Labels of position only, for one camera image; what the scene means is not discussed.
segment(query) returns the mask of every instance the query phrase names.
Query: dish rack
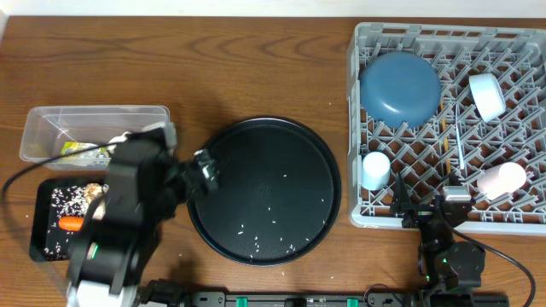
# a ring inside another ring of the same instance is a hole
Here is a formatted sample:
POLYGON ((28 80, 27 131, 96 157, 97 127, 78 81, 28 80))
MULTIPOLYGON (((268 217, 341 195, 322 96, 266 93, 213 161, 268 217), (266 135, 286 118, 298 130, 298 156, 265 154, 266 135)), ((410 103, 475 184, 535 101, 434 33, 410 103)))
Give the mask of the dish rack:
POLYGON ((358 24, 346 54, 349 104, 349 219, 361 228, 401 229, 402 218, 389 213, 395 176, 402 175, 412 201, 432 199, 451 170, 476 199, 470 220, 457 229, 471 233, 546 235, 546 31, 477 26, 358 24), (360 105, 359 73, 377 56, 410 52, 430 62, 442 84, 444 108, 424 125, 387 127, 360 105), (468 76, 490 72, 501 85, 506 112, 490 123, 481 120, 468 76), (464 170, 459 170, 455 109, 460 107, 464 170), (449 147, 444 150, 444 139, 449 147), (387 186, 361 187, 362 157, 381 151, 391 161, 387 186), (489 201, 477 187, 483 170, 513 161, 525 167, 526 184, 489 201))

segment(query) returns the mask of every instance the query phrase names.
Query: wooden table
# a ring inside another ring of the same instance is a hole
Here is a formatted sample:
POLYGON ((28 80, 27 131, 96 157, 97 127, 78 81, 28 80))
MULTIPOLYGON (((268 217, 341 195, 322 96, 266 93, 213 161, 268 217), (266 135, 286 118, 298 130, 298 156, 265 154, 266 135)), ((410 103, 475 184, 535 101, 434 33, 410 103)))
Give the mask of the wooden table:
MULTIPOLYGON (((214 252, 180 206, 165 223, 164 240, 142 283, 169 278, 190 289, 363 293, 381 282, 415 290, 425 282, 416 268, 418 233, 357 229, 347 218, 345 52, 354 26, 365 20, 370 19, 12 17, 0 49, 0 180, 27 165, 17 153, 26 114, 35 106, 167 106, 177 124, 181 159, 238 120, 285 116, 315 130, 340 166, 343 200, 327 238, 295 262, 254 268, 214 252)), ((373 21, 546 28, 546 20, 373 21)), ((42 270, 27 253, 36 189, 59 175, 43 168, 21 178, 9 193, 9 208, 0 210, 2 306, 65 303, 55 284, 67 262, 42 270), (7 219, 18 226, 9 228, 7 219)), ((526 265, 542 289, 535 305, 546 304, 545 238, 475 238, 526 265)), ((529 293, 526 277, 492 254, 482 277, 480 291, 505 292, 513 306, 529 293)))

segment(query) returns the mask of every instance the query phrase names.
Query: blue bowl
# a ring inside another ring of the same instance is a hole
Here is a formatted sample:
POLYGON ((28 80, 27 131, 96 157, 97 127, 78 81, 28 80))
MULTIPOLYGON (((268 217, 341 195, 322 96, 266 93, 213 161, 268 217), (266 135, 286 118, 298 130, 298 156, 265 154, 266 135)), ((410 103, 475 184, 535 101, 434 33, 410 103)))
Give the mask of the blue bowl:
POLYGON ((436 112, 441 85, 436 71, 407 52, 379 56, 360 76, 360 103, 375 120, 392 128, 426 123, 436 112))

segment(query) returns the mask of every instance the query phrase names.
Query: carrot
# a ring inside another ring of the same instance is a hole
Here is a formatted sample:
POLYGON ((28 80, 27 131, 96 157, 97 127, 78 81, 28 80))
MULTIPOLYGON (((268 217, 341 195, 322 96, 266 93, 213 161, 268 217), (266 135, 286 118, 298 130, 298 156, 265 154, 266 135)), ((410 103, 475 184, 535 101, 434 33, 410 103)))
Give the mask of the carrot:
POLYGON ((61 217, 59 227, 66 231, 79 231, 84 223, 83 217, 61 217))

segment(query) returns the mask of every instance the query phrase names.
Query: black round tray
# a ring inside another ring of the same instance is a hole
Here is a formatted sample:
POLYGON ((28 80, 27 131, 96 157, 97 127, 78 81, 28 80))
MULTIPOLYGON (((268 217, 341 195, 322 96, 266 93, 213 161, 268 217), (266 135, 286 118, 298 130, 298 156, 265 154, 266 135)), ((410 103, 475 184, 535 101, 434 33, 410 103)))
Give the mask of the black round tray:
POLYGON ((284 264, 326 236, 340 209, 334 156, 311 129, 288 119, 248 119, 205 145, 219 190, 188 203, 206 243, 242 264, 284 264))

